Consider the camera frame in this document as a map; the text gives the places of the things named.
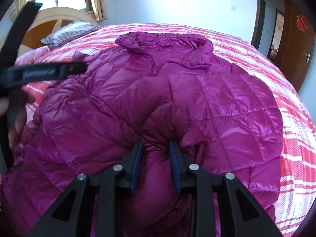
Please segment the person left hand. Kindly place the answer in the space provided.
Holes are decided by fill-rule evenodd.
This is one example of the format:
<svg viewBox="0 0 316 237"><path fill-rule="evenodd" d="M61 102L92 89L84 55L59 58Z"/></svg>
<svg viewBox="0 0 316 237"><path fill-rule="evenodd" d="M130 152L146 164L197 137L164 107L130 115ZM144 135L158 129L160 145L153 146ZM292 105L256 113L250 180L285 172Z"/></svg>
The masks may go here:
<svg viewBox="0 0 316 237"><path fill-rule="evenodd" d="M3 91L1 90L1 117L7 112L9 103L9 98L5 97ZM8 130L8 145L11 150L13 150L20 143L23 128L26 123L27 112L24 106L23 108L19 109L14 121L14 125Z"/></svg>

